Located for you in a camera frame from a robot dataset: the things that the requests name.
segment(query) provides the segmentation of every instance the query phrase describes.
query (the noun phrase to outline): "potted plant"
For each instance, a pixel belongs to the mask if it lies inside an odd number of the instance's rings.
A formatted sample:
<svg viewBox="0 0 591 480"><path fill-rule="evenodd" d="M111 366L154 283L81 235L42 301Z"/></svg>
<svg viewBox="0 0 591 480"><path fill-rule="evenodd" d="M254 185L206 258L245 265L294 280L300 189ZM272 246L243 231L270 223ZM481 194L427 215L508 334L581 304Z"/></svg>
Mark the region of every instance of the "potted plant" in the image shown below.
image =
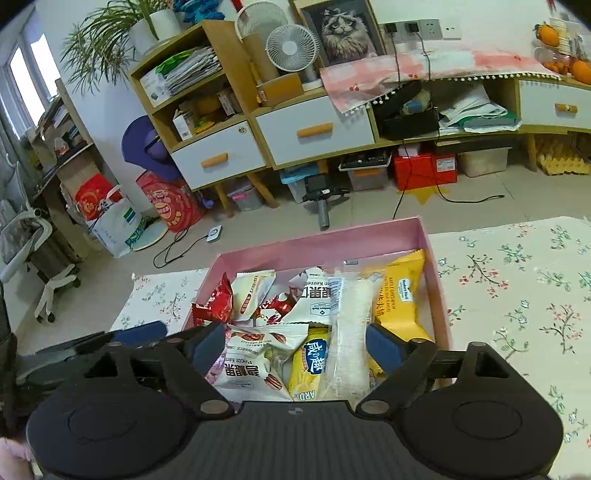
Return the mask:
<svg viewBox="0 0 591 480"><path fill-rule="evenodd" d="M180 32L165 0L110 0L64 39L61 62L71 72L68 83L84 94L98 90L103 78L113 85L126 81L136 52L145 54Z"/></svg>

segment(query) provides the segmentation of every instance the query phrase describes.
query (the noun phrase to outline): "blue lid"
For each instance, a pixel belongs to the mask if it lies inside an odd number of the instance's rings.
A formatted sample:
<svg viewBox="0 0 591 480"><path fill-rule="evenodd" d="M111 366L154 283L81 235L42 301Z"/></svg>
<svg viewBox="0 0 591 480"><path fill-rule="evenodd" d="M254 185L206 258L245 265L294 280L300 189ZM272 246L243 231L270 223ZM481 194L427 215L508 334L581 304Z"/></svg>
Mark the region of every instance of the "blue lid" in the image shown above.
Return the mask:
<svg viewBox="0 0 591 480"><path fill-rule="evenodd" d="M304 180L306 177L311 177L318 173L318 164L316 162L307 163L297 167L284 168L279 172L281 183L287 185L298 180Z"/></svg>

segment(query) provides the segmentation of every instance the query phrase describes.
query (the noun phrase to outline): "yellow snack package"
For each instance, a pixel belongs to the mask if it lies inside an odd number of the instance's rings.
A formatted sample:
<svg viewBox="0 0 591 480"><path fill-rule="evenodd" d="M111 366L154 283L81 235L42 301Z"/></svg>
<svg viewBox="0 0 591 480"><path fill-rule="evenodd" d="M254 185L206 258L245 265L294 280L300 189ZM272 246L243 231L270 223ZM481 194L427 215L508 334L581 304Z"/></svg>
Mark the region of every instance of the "yellow snack package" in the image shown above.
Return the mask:
<svg viewBox="0 0 591 480"><path fill-rule="evenodd" d="M320 374L326 364L329 331L310 328L301 347L294 353L289 392L294 401L317 399Z"/></svg>
<svg viewBox="0 0 591 480"><path fill-rule="evenodd" d="M418 311L414 302L424 264L423 250L417 250L389 263L384 272L384 285L378 294L374 310L376 323L405 342L412 338L433 341L417 322ZM370 362L370 368L374 374L382 372L374 361Z"/></svg>

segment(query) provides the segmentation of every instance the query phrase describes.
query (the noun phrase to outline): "cat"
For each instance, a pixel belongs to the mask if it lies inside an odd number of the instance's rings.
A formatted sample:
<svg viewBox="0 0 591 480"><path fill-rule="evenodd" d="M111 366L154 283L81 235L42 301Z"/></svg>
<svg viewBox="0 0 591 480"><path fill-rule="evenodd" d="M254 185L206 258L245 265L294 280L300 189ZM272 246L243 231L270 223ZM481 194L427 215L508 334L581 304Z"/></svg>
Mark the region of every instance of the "cat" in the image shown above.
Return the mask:
<svg viewBox="0 0 591 480"><path fill-rule="evenodd" d="M355 10L325 10L322 43L330 64L377 56L363 19Z"/></svg>

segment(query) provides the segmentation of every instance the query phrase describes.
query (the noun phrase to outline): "chair base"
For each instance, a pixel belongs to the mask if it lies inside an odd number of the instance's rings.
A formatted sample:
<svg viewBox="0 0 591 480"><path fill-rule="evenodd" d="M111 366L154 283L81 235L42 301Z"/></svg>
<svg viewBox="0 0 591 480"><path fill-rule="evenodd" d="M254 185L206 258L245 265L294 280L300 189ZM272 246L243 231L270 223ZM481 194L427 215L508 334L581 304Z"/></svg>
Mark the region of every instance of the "chair base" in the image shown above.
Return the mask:
<svg viewBox="0 0 591 480"><path fill-rule="evenodd" d="M61 287L64 287L70 283L76 282L80 283L80 280L75 275L70 275L70 272L74 269L75 265L70 264L66 268L64 268L61 272L57 275L51 277L49 281L45 284L43 288L43 294L41 295L41 300L37 304L37 308L35 309L35 317L39 318L41 311L45 308L45 313L48 319L54 320L55 317L53 316L51 309L53 308L53 295L54 292Z"/></svg>

